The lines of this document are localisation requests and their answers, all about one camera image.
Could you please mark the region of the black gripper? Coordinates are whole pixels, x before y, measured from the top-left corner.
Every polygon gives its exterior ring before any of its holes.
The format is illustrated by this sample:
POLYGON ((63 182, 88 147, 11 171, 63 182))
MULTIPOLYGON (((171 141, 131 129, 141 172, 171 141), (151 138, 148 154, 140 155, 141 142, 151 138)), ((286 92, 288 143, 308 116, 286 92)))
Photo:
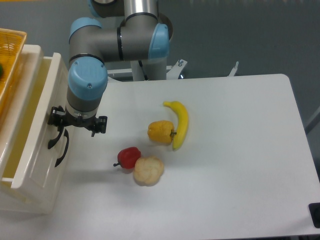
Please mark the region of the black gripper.
POLYGON ((56 127, 62 124, 64 127, 75 126, 78 128, 91 129, 91 137, 94 137, 95 134, 106 133, 107 121, 107 116, 83 118, 80 115, 75 117, 59 105, 58 107, 53 106, 51 108, 47 124, 56 127))

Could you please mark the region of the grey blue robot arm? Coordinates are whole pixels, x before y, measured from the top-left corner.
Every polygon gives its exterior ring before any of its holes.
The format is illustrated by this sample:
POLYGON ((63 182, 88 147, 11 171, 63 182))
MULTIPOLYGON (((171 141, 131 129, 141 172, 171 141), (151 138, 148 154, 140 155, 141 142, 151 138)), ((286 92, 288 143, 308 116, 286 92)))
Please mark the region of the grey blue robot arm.
POLYGON ((170 48, 169 27, 156 0, 89 0, 92 17, 75 20, 69 34, 65 106, 53 107, 48 124, 105 133, 107 117, 97 111, 108 83, 106 64, 131 62, 133 78, 164 80, 170 48))

